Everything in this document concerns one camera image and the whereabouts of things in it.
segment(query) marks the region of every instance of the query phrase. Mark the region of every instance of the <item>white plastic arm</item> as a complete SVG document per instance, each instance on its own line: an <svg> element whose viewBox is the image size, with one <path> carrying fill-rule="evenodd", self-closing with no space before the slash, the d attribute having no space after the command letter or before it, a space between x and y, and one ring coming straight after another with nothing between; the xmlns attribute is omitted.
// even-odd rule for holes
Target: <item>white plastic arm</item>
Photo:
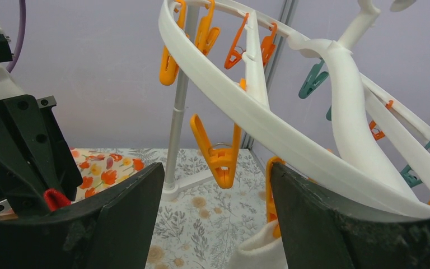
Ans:
<svg viewBox="0 0 430 269"><path fill-rule="evenodd" d="M366 88L370 89L380 100L385 104L390 100L394 101L394 107L391 109L393 114L398 114L397 117L403 124L409 127L410 131L424 138L423 143L430 141L430 126L420 119L411 110L405 107L400 101L396 100L392 95L382 89L365 75L362 75L362 82Z"/></svg>
<svg viewBox="0 0 430 269"><path fill-rule="evenodd" d="M263 59L258 33L258 18L252 10L248 16L246 30L246 51L241 56L245 62L246 92L249 96L269 109L266 79L264 77Z"/></svg>
<svg viewBox="0 0 430 269"><path fill-rule="evenodd" d="M171 2L164 0L159 16L162 40L194 84L247 133L303 174L315 178L319 184L344 197L387 212L418 218L430 217L429 205L406 198L371 175L359 171L301 134L253 98L248 98L245 92L239 90L238 83L228 78L197 50L185 33L177 30L173 12L168 6ZM239 16L237 8L231 10ZM269 21L276 22L278 30L287 28L274 19ZM297 33L293 29L287 32ZM300 34L298 37L292 40L304 39Z"/></svg>
<svg viewBox="0 0 430 269"><path fill-rule="evenodd" d="M388 109L365 89L367 111L408 164L430 189L430 153L414 138Z"/></svg>
<svg viewBox="0 0 430 269"><path fill-rule="evenodd" d="M416 0L395 0L393 4L391 4L390 11L391 12L400 12L408 7L410 7L412 4L414 4Z"/></svg>
<svg viewBox="0 0 430 269"><path fill-rule="evenodd" d="M380 10L373 5L372 0L358 0L358 4L360 5L360 13L339 38L339 43L349 50L353 48L380 15Z"/></svg>
<svg viewBox="0 0 430 269"><path fill-rule="evenodd" d="M416 195L373 138L368 127L360 72L350 50L336 41L288 38L292 49L325 61L332 85L332 129L343 160L413 200Z"/></svg>

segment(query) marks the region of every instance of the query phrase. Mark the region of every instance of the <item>floral tablecloth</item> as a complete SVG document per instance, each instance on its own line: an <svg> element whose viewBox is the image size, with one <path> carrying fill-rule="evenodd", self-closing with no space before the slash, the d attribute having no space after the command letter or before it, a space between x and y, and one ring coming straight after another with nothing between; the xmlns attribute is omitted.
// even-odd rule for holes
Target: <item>floral tablecloth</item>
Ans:
<svg viewBox="0 0 430 269"><path fill-rule="evenodd" d="M72 155L83 178L83 183L77 189L75 202L118 184L144 168L141 159L116 153L72 149ZM0 219L12 217L15 217L12 211L0 215Z"/></svg>

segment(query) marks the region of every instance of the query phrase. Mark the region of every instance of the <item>floral fabric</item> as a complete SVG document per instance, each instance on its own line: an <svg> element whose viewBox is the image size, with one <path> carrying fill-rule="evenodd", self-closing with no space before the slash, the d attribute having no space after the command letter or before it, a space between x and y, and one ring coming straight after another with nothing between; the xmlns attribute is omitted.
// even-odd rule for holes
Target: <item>floral fabric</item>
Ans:
<svg viewBox="0 0 430 269"><path fill-rule="evenodd" d="M87 179L78 190L78 199L83 199L87 192L91 195L92 188L95 193L101 191L114 178L115 184L124 180L125 173L129 176L134 168L139 170L133 159L143 164L167 162L167 149L77 151L73 154L78 165L88 161L79 166ZM108 157L113 159L113 165L106 169L111 163ZM207 169L200 151L179 150L176 179ZM115 170L116 175L106 173L101 179L103 172L109 170ZM262 170L249 150L240 149L233 188L220 189L212 181L180 193L173 201L161 201L145 269L226 269L236 248L266 225L265 198Z"/></svg>
<svg viewBox="0 0 430 269"><path fill-rule="evenodd" d="M83 178L83 183L77 188L75 202L118 184L144 168L143 161L134 156L86 149L72 149L72 155ZM12 210L0 217L9 215L14 215Z"/></svg>

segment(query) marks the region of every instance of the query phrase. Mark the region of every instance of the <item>white sock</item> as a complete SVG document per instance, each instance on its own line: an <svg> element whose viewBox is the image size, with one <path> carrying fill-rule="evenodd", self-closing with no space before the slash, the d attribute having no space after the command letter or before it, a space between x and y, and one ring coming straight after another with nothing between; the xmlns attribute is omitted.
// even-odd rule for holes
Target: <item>white sock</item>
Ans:
<svg viewBox="0 0 430 269"><path fill-rule="evenodd" d="M228 269L285 269L281 238L273 236L278 220L266 224L257 234L241 243L228 261Z"/></svg>

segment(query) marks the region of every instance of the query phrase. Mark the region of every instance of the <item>metal pole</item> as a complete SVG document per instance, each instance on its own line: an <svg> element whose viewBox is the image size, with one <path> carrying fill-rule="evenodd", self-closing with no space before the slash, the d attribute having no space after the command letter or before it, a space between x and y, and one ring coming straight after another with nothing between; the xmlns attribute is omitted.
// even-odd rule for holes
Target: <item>metal pole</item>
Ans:
<svg viewBox="0 0 430 269"><path fill-rule="evenodd" d="M197 23L199 19L199 7L189 6L185 32L189 34L192 42L195 40ZM182 121L184 120L185 98L187 96L187 86L189 78L179 70L177 78L177 88L175 93L174 111L172 112L171 132L169 138L169 149L167 152L166 174L164 178L164 189L175 188L175 166L177 164L177 153L179 152L180 133L182 132Z"/></svg>
<svg viewBox="0 0 430 269"><path fill-rule="evenodd" d="M297 2L299 0L284 0L284 5L281 10L281 14L279 15L280 22L290 25L294 11L296 10ZM264 68L264 76L266 79L266 88L269 92L271 88L271 83L273 82L274 72L276 71L276 68L278 67L279 58L281 56L281 52L284 47L284 38L280 35L276 35L274 38L274 43L276 44L276 51L274 52L273 57L271 58L271 61L268 62L266 67ZM253 147L254 139L247 133L243 136L243 140L241 142L241 148L242 149L250 149Z"/></svg>

